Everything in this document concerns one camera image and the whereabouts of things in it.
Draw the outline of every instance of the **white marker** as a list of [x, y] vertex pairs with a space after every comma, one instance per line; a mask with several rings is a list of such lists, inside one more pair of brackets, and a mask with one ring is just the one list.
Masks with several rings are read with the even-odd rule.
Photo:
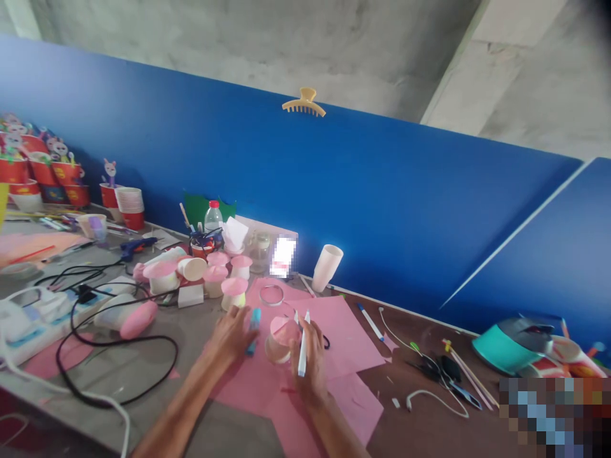
[[369, 326], [371, 326], [371, 328], [374, 330], [374, 333], [376, 333], [376, 336], [378, 337], [378, 339], [380, 339], [383, 342], [384, 336], [380, 334], [380, 330], [377, 328], [376, 324], [371, 319], [367, 311], [363, 308], [362, 305], [360, 304], [357, 304], [357, 305], [358, 305], [358, 308], [361, 310], [361, 312], [363, 312], [363, 315], [365, 315], [365, 318], [367, 318], [367, 322], [369, 323]]
[[[310, 311], [305, 313], [305, 321], [310, 322]], [[306, 330], [301, 334], [301, 349], [299, 350], [299, 364], [297, 366], [297, 375], [304, 377], [306, 375], [306, 357], [307, 357], [307, 342], [306, 342]]]

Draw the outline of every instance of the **white cable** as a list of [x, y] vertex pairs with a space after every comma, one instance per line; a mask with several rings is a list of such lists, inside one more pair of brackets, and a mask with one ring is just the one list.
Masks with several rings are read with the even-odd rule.
[[[42, 378], [38, 378], [32, 374], [23, 372], [21, 369], [15, 366], [15, 364], [11, 360], [9, 353], [8, 353], [8, 348], [6, 346], [6, 341], [4, 340], [2, 326], [0, 326], [0, 357], [4, 358], [4, 362], [6, 363], [6, 366], [15, 375], [25, 378], [26, 380], [31, 380], [32, 382], [42, 385], [43, 387], [51, 391], [55, 391], [61, 394], [72, 394], [72, 392], [68, 388], [63, 388], [63, 387], [54, 385], [53, 383], [47, 382], [46, 380], [43, 380]], [[127, 458], [127, 447], [129, 446], [130, 420], [129, 420], [129, 415], [127, 415], [127, 412], [125, 411], [125, 409], [121, 407], [121, 405], [117, 401], [115, 401], [113, 398], [110, 398], [109, 396], [104, 396], [102, 394], [96, 394], [96, 393], [87, 392], [87, 391], [83, 391], [83, 394], [85, 396], [88, 396], [89, 398], [98, 399], [99, 401], [105, 401], [109, 403], [123, 417], [123, 419], [125, 420], [125, 436], [123, 438], [123, 448], [121, 450], [121, 458]]]
[[27, 417], [25, 417], [24, 415], [21, 415], [20, 413], [9, 413], [8, 415], [3, 415], [2, 417], [0, 417], [0, 421], [8, 420], [8, 419], [11, 419], [11, 418], [14, 418], [16, 420], [21, 420], [22, 426], [19, 429], [19, 431], [17, 431], [15, 434], [13, 434], [13, 436], [11, 436], [11, 438], [9, 440], [7, 440], [4, 443], [0, 444], [0, 447], [6, 447], [10, 442], [12, 442], [15, 438], [17, 438], [18, 435], [23, 433], [24, 429], [26, 429], [27, 426], [30, 424], [30, 422], [27, 419]]
[[[437, 367], [438, 371], [441, 373], [441, 369], [439, 367], [439, 365], [437, 365], [437, 362], [431, 358], [430, 356], [427, 356], [425, 354], [420, 353], [420, 351], [416, 350], [414, 347], [412, 347], [411, 345], [407, 345], [403, 340], [399, 339], [394, 332], [392, 332], [390, 330], [390, 328], [388, 327], [388, 325], [386, 324], [386, 321], [384, 320], [384, 314], [382, 313], [384, 311], [384, 307], [379, 307], [378, 311], [380, 312], [380, 316], [382, 317], [382, 323], [384, 323], [384, 326], [386, 327], [386, 329], [388, 330], [388, 332], [391, 333], [391, 335], [396, 338], [399, 342], [401, 342], [403, 345], [405, 345], [407, 348], [409, 348], [410, 350], [415, 351], [416, 353], [418, 353], [420, 356], [427, 358], [429, 361], [431, 361], [435, 367]], [[450, 392], [450, 394], [452, 395], [452, 397], [456, 400], [456, 402], [459, 404], [460, 407], [462, 407], [464, 413], [461, 413], [457, 410], [454, 410], [453, 408], [451, 408], [448, 404], [446, 404], [440, 397], [438, 397], [436, 394], [431, 393], [430, 391], [427, 390], [418, 390], [418, 391], [414, 391], [413, 393], [411, 393], [410, 395], [408, 395], [405, 399], [405, 404], [407, 405], [407, 409], [411, 412], [412, 411], [412, 398], [414, 396], [417, 396], [418, 394], [428, 394], [430, 396], [433, 396], [435, 399], [437, 399], [437, 401], [441, 402], [444, 406], [446, 406], [448, 409], [450, 409], [450, 411], [454, 412], [456, 415], [459, 415], [460, 417], [463, 418], [469, 418], [469, 412], [467, 411], [467, 409], [465, 408], [465, 406], [463, 405], [463, 403], [456, 397], [456, 395], [452, 392], [452, 390], [450, 389], [449, 386], [447, 386], [447, 383], [443, 377], [443, 375], [441, 376], [441, 381], [444, 383], [444, 387]]]

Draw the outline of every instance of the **paper scrap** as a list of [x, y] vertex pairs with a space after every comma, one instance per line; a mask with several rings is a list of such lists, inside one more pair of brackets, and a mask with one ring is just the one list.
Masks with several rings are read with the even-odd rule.
[[[91, 340], [94, 335], [91, 333], [83, 333], [81, 336], [85, 340]], [[49, 380], [59, 375], [59, 369], [55, 362], [55, 354], [62, 341], [63, 339], [55, 341], [30, 358], [25, 365], [24, 371], [44, 380]], [[60, 353], [62, 365], [66, 370], [75, 367], [82, 363], [93, 349], [93, 347], [81, 342], [76, 337], [70, 336], [62, 346], [62, 351]]]
[[159, 248], [159, 249], [166, 249], [168, 247], [171, 247], [172, 245], [182, 243], [182, 240], [177, 239], [175, 236], [173, 236], [170, 233], [167, 233], [163, 229], [154, 229], [151, 232], [147, 232], [142, 237], [144, 239], [147, 239], [149, 237], [156, 237], [158, 239], [163, 239], [163, 240], [159, 240], [155, 244], [155, 248]]

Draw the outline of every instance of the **craft stick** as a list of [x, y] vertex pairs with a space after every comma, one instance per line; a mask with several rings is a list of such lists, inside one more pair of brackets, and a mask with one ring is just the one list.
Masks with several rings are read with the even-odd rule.
[[451, 348], [450, 349], [451, 352], [453, 354], [456, 355], [456, 357], [458, 358], [458, 361], [460, 361], [461, 363], [463, 363], [463, 365], [465, 366], [465, 369], [467, 370], [467, 373], [469, 373], [473, 379], [477, 382], [477, 384], [479, 385], [479, 387], [482, 389], [483, 393], [488, 397], [488, 400], [492, 401], [493, 404], [496, 405], [496, 407], [498, 408], [498, 402], [496, 401], [496, 399], [494, 399], [494, 397], [492, 396], [492, 394], [490, 394], [490, 392], [486, 389], [486, 387], [484, 386], [484, 384], [482, 382], [479, 381], [479, 379], [475, 376], [475, 374], [473, 373], [473, 371], [469, 368], [469, 366], [467, 366], [467, 364], [462, 360], [462, 358], [460, 358], [460, 356], [458, 355], [458, 353], [456, 353], [456, 351]]
[[488, 399], [482, 394], [482, 392], [479, 390], [479, 388], [477, 387], [477, 384], [474, 382], [474, 380], [471, 378], [471, 376], [469, 375], [469, 373], [465, 370], [464, 366], [460, 363], [460, 361], [458, 361], [458, 358], [456, 357], [455, 353], [452, 353], [452, 356], [454, 357], [454, 359], [456, 360], [456, 362], [458, 363], [458, 366], [460, 366], [460, 368], [463, 370], [463, 372], [465, 373], [465, 375], [467, 376], [467, 378], [469, 379], [469, 382], [471, 382], [471, 386], [473, 388], [475, 388], [475, 391], [477, 391], [478, 395], [480, 398], [482, 398], [484, 404], [486, 404], [486, 407], [488, 407], [488, 410], [492, 410], [492, 406], [488, 403]]

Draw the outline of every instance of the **plastic bottle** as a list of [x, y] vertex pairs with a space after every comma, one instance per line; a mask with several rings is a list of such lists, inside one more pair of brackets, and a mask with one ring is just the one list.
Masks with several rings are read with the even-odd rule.
[[221, 211], [218, 209], [218, 200], [211, 200], [210, 208], [206, 212], [206, 217], [204, 218], [204, 231], [209, 233], [221, 227], [222, 222], [223, 215], [221, 215]]
[[269, 268], [269, 234], [267, 232], [257, 233], [250, 258], [253, 260], [250, 272], [253, 274], [267, 273]]

